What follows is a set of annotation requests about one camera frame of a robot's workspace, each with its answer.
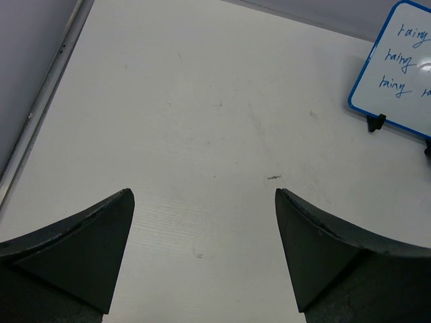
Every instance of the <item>small whiteboard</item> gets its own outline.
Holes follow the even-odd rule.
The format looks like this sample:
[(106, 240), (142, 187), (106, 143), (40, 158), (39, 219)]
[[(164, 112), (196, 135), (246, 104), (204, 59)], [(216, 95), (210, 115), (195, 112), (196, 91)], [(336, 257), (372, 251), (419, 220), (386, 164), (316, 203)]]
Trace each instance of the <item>small whiteboard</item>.
[(349, 95), (354, 110), (431, 139), (431, 9), (391, 10)]

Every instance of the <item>table surface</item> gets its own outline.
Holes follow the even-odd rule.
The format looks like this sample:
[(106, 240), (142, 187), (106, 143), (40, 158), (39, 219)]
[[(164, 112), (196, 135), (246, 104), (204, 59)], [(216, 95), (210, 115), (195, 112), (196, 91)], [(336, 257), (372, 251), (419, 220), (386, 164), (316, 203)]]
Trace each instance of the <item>table surface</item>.
[(371, 45), (219, 0), (96, 0), (1, 240), (130, 187), (105, 322), (304, 322), (276, 188), (431, 247), (424, 146), (347, 108)]

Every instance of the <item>black rubber piece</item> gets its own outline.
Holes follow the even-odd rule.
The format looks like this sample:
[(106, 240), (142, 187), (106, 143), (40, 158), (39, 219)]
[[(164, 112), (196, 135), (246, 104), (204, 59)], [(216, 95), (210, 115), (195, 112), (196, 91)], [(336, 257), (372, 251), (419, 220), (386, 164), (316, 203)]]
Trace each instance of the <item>black rubber piece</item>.
[(0, 244), (0, 321), (101, 322), (135, 206), (131, 190)]
[(431, 140), (426, 139), (426, 149), (425, 149), (425, 156), (428, 158), (431, 158)]
[(366, 116), (366, 123), (368, 124), (368, 132), (373, 133), (375, 130), (382, 129), (383, 124), (386, 121), (386, 116), (380, 114), (377, 118), (374, 116)]
[(366, 231), (288, 190), (277, 221), (308, 323), (431, 322), (431, 249)]

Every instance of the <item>written word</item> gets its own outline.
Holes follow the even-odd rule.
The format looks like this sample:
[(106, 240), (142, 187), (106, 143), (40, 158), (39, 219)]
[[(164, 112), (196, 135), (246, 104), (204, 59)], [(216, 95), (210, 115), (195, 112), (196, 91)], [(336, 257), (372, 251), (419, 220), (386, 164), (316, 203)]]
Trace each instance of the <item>written word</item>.
[(401, 70), (404, 74), (407, 74), (407, 69), (410, 66), (415, 66), (416, 64), (410, 64), (411, 63), (411, 57), (404, 57), (403, 54), (400, 52), (399, 54), (393, 54), (391, 53), (391, 49), (388, 50), (388, 53), (386, 55), (385, 61), (395, 61), (398, 64), (401, 65)]
[(431, 89), (425, 89), (424, 93), (421, 95), (421, 98), (424, 96), (431, 96)]
[(389, 89), (395, 89), (398, 92), (395, 96), (399, 99), (403, 94), (410, 93), (412, 91), (404, 91), (405, 84), (394, 82), (393, 79), (390, 81), (386, 79), (386, 75), (383, 75), (382, 81), (378, 87), (387, 87)]
[(397, 34), (397, 36), (403, 36), (403, 37), (411, 37), (415, 40), (419, 40), (415, 44), (413, 44), (413, 48), (420, 47), (423, 43), (431, 40), (431, 38), (428, 38), (428, 33), (425, 31), (419, 31), (417, 28), (410, 28), (407, 29), (407, 27), (404, 27), (404, 24), (401, 25), (401, 28)]

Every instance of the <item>wall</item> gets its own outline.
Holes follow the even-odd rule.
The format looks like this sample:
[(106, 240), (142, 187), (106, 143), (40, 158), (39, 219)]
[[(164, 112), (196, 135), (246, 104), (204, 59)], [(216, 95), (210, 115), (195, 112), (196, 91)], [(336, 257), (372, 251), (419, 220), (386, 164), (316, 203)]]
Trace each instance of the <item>wall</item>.
[[(295, 20), (375, 41), (392, 6), (399, 0), (227, 0)], [(417, 0), (431, 7), (431, 0)]]
[(0, 0), (0, 173), (78, 0)]

